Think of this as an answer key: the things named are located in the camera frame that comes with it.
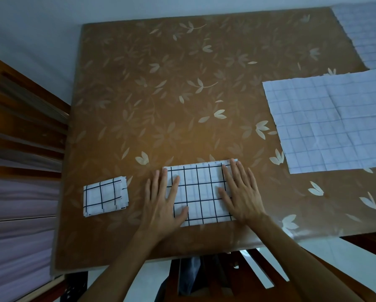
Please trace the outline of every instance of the brown tablecloth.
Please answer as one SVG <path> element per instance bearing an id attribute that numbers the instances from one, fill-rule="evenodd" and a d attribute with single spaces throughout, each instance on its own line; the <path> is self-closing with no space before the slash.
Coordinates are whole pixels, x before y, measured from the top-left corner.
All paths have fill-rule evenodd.
<path id="1" fill-rule="evenodd" d="M 290 175 L 262 81 L 363 71 L 329 8 L 85 25 L 63 169 L 55 273 L 110 264 L 140 223 L 155 169 L 238 158 L 253 170 L 266 211 L 295 239 L 376 231 L 376 169 Z M 219 111 L 224 115 L 216 117 Z M 256 124 L 268 121 L 269 130 Z M 146 153 L 149 162 L 140 164 Z M 83 217 L 83 186 L 128 177 L 126 210 Z M 308 191 L 315 182 L 323 196 Z M 236 221 L 185 227 L 151 258 L 260 245 Z"/>

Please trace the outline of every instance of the forearm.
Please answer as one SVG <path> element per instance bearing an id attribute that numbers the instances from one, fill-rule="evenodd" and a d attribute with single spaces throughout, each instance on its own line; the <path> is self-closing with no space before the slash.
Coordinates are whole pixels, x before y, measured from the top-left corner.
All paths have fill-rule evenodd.
<path id="1" fill-rule="evenodd" d="M 362 301 L 331 271 L 262 214 L 249 227 L 275 256 L 306 301 Z"/>
<path id="2" fill-rule="evenodd" d="M 123 301 L 136 274 L 155 245 L 153 237 L 136 232 L 126 249 L 97 278 L 79 301 Z"/>

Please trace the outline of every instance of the grid pattern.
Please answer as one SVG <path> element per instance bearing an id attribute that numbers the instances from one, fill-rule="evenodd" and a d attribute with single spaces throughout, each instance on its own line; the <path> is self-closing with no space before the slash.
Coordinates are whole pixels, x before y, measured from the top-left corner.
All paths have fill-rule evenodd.
<path id="1" fill-rule="evenodd" d="M 336 5 L 332 10 L 364 64 L 376 69 L 376 2 Z"/>
<path id="2" fill-rule="evenodd" d="M 223 164 L 231 173 L 229 160 L 166 167 L 167 197 L 173 178 L 180 176 L 174 203 L 174 216 L 179 215 L 184 207 L 189 207 L 188 219 L 181 225 L 182 227 L 234 220 L 217 191 L 218 187 L 222 187 L 231 197 L 221 170 Z"/>
<path id="3" fill-rule="evenodd" d="M 290 173 L 376 167 L 376 70 L 263 86 Z"/>
<path id="4" fill-rule="evenodd" d="M 83 215 L 85 217 L 122 210 L 128 206 L 126 177 L 89 184 L 83 187 Z"/>

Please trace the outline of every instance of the finger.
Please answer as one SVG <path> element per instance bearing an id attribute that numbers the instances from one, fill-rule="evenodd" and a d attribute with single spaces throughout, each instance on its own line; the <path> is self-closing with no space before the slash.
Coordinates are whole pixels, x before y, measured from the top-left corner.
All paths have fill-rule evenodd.
<path id="1" fill-rule="evenodd" d="M 150 179 L 146 181 L 145 185 L 145 204 L 150 201 Z"/>
<path id="2" fill-rule="evenodd" d="M 184 221 L 188 218 L 188 207 L 182 209 L 180 215 L 175 217 L 175 226 L 180 227 Z"/>
<path id="3" fill-rule="evenodd" d="M 159 199 L 165 199 L 166 189 L 167 189 L 167 169 L 163 167 L 163 171 L 161 173 L 160 187 L 159 187 Z"/>
<path id="4" fill-rule="evenodd" d="M 223 164 L 221 166 L 221 170 L 223 171 L 224 179 L 227 181 L 227 184 L 229 185 L 230 190 L 237 188 L 236 183 L 233 180 L 233 177 L 230 175 L 229 170 L 227 169 L 227 166 Z"/>
<path id="5" fill-rule="evenodd" d="M 175 196 L 177 195 L 178 185 L 180 184 L 180 176 L 177 176 L 173 180 L 173 186 L 171 187 L 170 194 L 168 194 L 167 201 L 174 205 Z"/>
<path id="6" fill-rule="evenodd" d="M 258 186 L 256 185 L 256 180 L 255 180 L 254 174 L 252 173 L 252 170 L 250 168 L 248 168 L 248 175 L 250 176 L 252 189 L 254 191 L 258 192 Z"/>
<path id="7" fill-rule="evenodd" d="M 223 199 L 223 202 L 225 203 L 227 209 L 229 210 L 229 212 L 231 214 L 233 214 L 234 205 L 233 205 L 229 195 L 227 195 L 227 192 L 221 187 L 218 188 L 218 191 L 219 191 L 220 198 Z"/>
<path id="8" fill-rule="evenodd" d="M 241 179 L 247 187 L 251 187 L 250 180 L 248 180 L 247 173 L 245 172 L 244 166 L 242 166 L 240 161 L 237 161 L 238 170 L 240 171 Z"/>
<path id="9" fill-rule="evenodd" d="M 237 164 L 234 159 L 230 159 L 231 164 L 231 172 L 233 173 L 234 181 L 236 181 L 236 185 L 244 185 L 244 182 L 241 179 L 240 171 L 238 170 Z"/>
<path id="10" fill-rule="evenodd" d="M 152 184 L 152 197 L 151 197 L 152 201 L 156 199 L 157 193 L 159 192 L 159 175 L 160 175 L 160 171 L 157 169 L 155 171 L 155 177 L 153 178 L 153 184 Z"/>

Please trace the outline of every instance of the hand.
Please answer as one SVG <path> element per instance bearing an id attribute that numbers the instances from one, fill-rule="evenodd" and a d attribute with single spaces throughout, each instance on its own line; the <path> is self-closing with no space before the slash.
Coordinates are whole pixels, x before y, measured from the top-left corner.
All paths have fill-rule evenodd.
<path id="1" fill-rule="evenodd" d="M 179 216 L 174 218 L 173 208 L 175 196 L 177 194 L 180 177 L 174 178 L 170 194 L 165 199 L 167 188 L 167 169 L 163 168 L 159 187 L 159 171 L 156 170 L 153 178 L 152 189 L 150 191 L 150 179 L 145 187 L 145 205 L 143 207 L 142 222 L 138 232 L 145 233 L 150 239 L 155 239 L 158 243 L 172 232 L 178 229 L 188 217 L 188 207 L 185 207 Z"/>
<path id="2" fill-rule="evenodd" d="M 221 187 L 219 188 L 219 194 L 230 213 L 240 222 L 248 223 L 266 214 L 261 195 L 251 169 L 248 168 L 247 175 L 241 162 L 235 162 L 234 159 L 230 159 L 230 164 L 233 177 L 231 177 L 225 165 L 222 166 L 222 170 L 230 187 L 232 199 Z"/>

